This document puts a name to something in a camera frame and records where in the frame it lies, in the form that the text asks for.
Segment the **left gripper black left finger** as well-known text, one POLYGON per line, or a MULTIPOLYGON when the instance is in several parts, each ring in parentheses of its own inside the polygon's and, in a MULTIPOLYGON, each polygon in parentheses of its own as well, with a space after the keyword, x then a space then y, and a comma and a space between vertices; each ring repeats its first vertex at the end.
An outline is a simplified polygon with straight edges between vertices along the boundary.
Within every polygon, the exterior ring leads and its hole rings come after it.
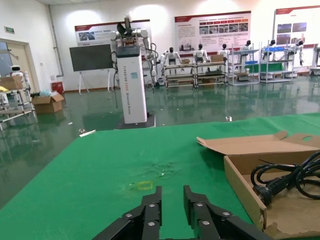
POLYGON ((95 240, 158 240, 162 226, 162 187, 142 197, 140 205, 125 212, 100 233, 95 240))

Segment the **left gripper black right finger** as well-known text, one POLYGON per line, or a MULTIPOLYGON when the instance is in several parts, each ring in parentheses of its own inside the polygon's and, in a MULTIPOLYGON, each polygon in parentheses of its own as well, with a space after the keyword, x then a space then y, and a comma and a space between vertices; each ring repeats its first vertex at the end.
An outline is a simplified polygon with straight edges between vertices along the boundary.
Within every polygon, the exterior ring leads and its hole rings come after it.
POLYGON ((232 212, 210 203, 205 194, 183 187, 184 210, 196 240, 271 240, 232 212))

